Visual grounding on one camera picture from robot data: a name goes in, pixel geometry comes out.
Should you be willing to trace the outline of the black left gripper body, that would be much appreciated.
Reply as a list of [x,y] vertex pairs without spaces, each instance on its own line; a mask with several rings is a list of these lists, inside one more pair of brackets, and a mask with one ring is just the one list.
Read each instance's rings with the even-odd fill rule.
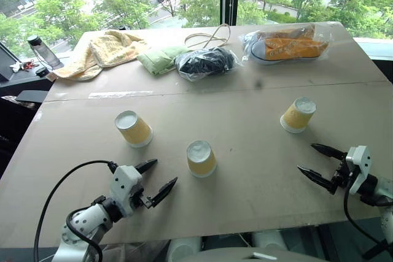
[[133,210],[136,210],[137,208],[144,206],[147,209],[150,209],[152,207],[152,199],[150,196],[145,196],[144,195],[144,189],[140,188],[138,191],[133,193],[130,196],[130,206],[133,208]]

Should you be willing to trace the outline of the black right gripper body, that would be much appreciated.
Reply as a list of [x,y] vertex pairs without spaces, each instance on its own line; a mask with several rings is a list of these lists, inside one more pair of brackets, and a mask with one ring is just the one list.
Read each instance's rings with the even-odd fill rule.
[[329,193],[331,195],[334,195],[338,188],[345,189],[347,187],[350,173],[351,171],[349,169],[349,166],[346,160],[343,158],[340,161],[338,168],[335,170],[330,180],[331,186],[329,188]]

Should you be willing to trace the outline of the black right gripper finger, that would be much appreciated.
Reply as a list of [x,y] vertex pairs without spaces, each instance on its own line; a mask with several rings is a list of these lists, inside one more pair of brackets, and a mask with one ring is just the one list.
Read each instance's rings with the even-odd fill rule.
[[335,158],[337,160],[343,161],[346,158],[347,153],[337,150],[333,147],[323,144],[311,144],[312,148],[318,151],[319,153],[330,157]]
[[314,170],[304,168],[303,166],[297,166],[298,170],[305,175],[312,182],[318,184],[319,186],[325,188],[329,193],[334,193],[335,189],[333,187],[333,183],[321,176]]

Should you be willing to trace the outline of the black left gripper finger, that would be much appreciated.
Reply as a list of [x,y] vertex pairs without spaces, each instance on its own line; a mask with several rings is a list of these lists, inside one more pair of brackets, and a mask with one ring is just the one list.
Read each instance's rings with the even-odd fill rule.
[[158,193],[151,199],[152,207],[156,207],[160,202],[162,202],[167,197],[167,195],[173,189],[173,186],[176,184],[176,182],[177,182],[177,177],[173,178],[159,189]]
[[143,162],[135,165],[134,168],[140,174],[143,174],[143,173],[147,172],[151,167],[153,167],[157,163],[158,163],[157,159],[146,160],[146,161],[143,161]]

